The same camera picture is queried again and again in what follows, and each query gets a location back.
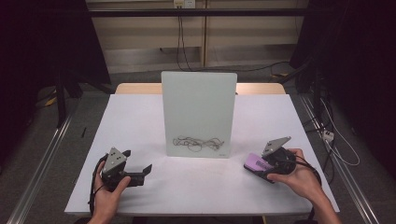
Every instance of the electrical outlet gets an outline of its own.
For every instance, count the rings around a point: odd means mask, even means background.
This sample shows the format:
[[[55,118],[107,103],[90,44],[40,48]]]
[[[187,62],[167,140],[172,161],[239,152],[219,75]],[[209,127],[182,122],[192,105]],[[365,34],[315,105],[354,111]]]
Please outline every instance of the electrical outlet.
[[[195,0],[184,0],[184,8],[195,8]]]
[[[184,0],[174,0],[174,7],[175,8],[183,8],[184,7]]]
[[[334,139],[334,133],[331,133],[329,131],[323,131],[322,137],[323,140],[327,140],[328,142],[331,142]]]

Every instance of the forearm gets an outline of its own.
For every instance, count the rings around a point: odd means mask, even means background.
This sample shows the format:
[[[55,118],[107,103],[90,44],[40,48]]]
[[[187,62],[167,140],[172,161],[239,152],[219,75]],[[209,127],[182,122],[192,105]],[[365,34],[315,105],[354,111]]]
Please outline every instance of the forearm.
[[[319,224],[340,224],[341,220],[335,213],[332,203],[326,194],[321,190],[315,198],[310,199],[315,209],[315,217]]]

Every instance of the black cable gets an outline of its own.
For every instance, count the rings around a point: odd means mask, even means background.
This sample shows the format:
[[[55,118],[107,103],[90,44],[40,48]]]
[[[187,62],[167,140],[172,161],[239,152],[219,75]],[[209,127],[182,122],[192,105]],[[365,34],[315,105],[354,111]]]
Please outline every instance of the black cable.
[[[88,202],[88,204],[90,205],[90,212],[91,212],[91,216],[93,216],[93,211],[95,209],[95,195],[96,192],[102,188],[100,187],[97,191],[95,191],[95,180],[96,180],[96,173],[98,171],[99,165],[102,161],[106,161],[107,160],[107,156],[108,154],[106,154],[104,157],[102,157],[101,159],[99,159],[99,162],[96,164],[95,169],[93,170],[93,174],[92,174],[92,183],[91,183],[91,193],[90,193],[90,201]]]
[[[323,120],[323,118],[322,118],[322,113],[325,111],[325,108],[324,107],[321,107],[320,109],[321,109],[321,111],[320,111],[320,118],[317,118],[317,117],[313,117],[311,120],[313,121],[314,119],[317,119],[318,120],[318,125],[319,125],[319,127],[318,128],[316,128],[316,129],[312,129],[312,130],[307,130],[307,131],[305,131],[306,133],[312,133],[312,132],[317,132],[317,131],[320,131],[320,132],[322,132],[323,131],[323,129],[325,129],[325,128],[327,128],[329,125],[331,125],[331,127],[332,127],[332,133],[334,133],[334,131],[333,131],[333,126],[332,126],[332,123],[331,123],[331,120],[333,119],[333,112],[332,112],[332,106],[330,105],[330,103],[329,103],[329,101],[327,100],[327,99],[324,99],[323,97],[320,97],[320,99],[326,104],[326,106],[327,106],[327,108],[329,109],[329,114],[330,114],[330,119],[328,119],[327,120],[327,122],[325,123],[325,124],[322,124],[320,121],[321,120]],[[303,126],[305,126],[306,124],[306,122],[309,122],[309,121],[311,121],[311,120],[308,120],[308,121],[305,121],[304,123],[303,123]]]
[[[334,114],[332,112],[332,105],[330,104],[329,93],[327,94],[327,97],[323,97],[321,100],[327,106],[327,108],[329,110],[330,118],[333,119]],[[333,125],[331,126],[331,132],[334,133]],[[323,143],[324,148],[326,149],[326,143],[324,141],[322,141],[322,143]],[[335,144],[335,139],[332,140],[331,147],[334,147],[334,144]],[[330,163],[332,165],[332,175],[331,175],[331,178],[329,180],[329,184],[331,184],[334,181],[334,176],[335,176],[334,163],[332,161],[331,155],[332,155],[332,151],[331,150],[327,151],[326,161],[324,162],[324,164],[322,166],[322,170],[325,171],[329,161],[330,161]]]
[[[277,64],[281,63],[289,63],[287,61],[282,61],[278,63],[272,63],[270,65],[266,65],[264,67],[259,67],[259,68],[253,68],[253,69],[245,69],[245,70],[238,70],[238,69],[223,69],[223,68],[203,68],[203,69],[196,69],[192,70],[192,68],[189,65],[189,61],[187,60],[187,54],[186,54],[186,48],[184,44],[184,31],[183,31],[183,19],[181,17],[178,17],[178,41],[177,41],[177,66],[178,68],[183,71],[183,72],[202,72],[202,71],[224,71],[224,72],[254,72],[254,71],[260,71],[266,68],[271,68]],[[182,48],[183,48],[183,54],[184,54],[184,59],[186,61],[187,67],[189,70],[185,70],[181,67],[180,62],[178,60],[178,53],[180,49],[180,39],[182,43]]]
[[[298,164],[298,165],[302,165],[302,166],[305,166],[305,167],[309,168],[309,169],[314,173],[314,175],[315,175],[315,177],[317,178],[319,184],[322,185],[321,178],[320,178],[320,175],[318,174],[317,169],[315,169],[315,167],[313,167],[311,164],[309,164],[309,162],[307,162],[304,158],[299,157],[299,156],[297,156],[297,155],[294,155],[294,156],[295,156],[295,157],[298,157],[298,158],[300,158],[300,159],[302,159],[305,163],[300,162],[300,161],[287,161],[287,160],[277,160],[277,161],[284,161],[284,162],[296,163],[296,164]]]
[[[313,220],[315,216],[315,208],[312,207],[311,212],[309,213],[308,220]]]
[[[305,126],[308,125],[310,122],[314,122],[315,119],[317,119],[317,117],[313,117],[312,119],[306,120],[306,121],[302,122],[301,124],[303,124],[303,127],[305,127]]]
[[[189,68],[190,71],[182,69],[178,62],[178,49],[180,47],[180,38],[181,38],[181,43],[182,43],[182,48],[183,48],[184,59],[186,61],[187,67]],[[184,45],[183,19],[181,17],[178,17],[177,65],[180,68],[180,70],[182,70],[184,72],[192,72],[192,69],[190,68],[190,65],[189,65],[189,61],[187,60],[186,48]]]

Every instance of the wrist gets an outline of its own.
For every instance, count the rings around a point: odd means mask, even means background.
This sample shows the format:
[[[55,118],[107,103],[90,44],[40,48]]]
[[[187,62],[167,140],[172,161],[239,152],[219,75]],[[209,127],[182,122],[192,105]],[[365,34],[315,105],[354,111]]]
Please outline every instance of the wrist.
[[[108,224],[110,223],[111,218],[106,218],[106,217],[100,217],[93,215],[91,220],[88,222],[89,224]]]
[[[327,201],[330,202],[322,188],[311,190],[311,192],[309,192],[309,194],[307,195],[306,199],[309,200],[309,202],[311,202],[312,204],[322,204]]]
[[[329,198],[322,189],[314,193],[312,196],[313,197],[309,199],[309,201],[314,206],[315,216],[318,219],[318,223],[341,224],[341,220],[332,207],[332,202],[330,202]]]

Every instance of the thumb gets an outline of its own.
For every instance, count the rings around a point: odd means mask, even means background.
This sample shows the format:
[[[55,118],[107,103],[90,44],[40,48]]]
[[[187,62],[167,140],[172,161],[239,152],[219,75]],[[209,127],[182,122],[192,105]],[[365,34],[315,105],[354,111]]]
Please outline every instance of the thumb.
[[[131,182],[131,177],[125,176],[117,185],[117,188],[113,191],[113,193],[116,193],[120,196],[122,192],[128,187],[129,182]]]
[[[270,179],[270,180],[273,180],[273,181],[275,181],[275,182],[282,182],[282,183],[285,183],[285,182],[286,182],[286,179],[287,179],[286,176],[284,176],[284,175],[278,175],[278,174],[269,174],[269,175],[267,176],[267,178]]]

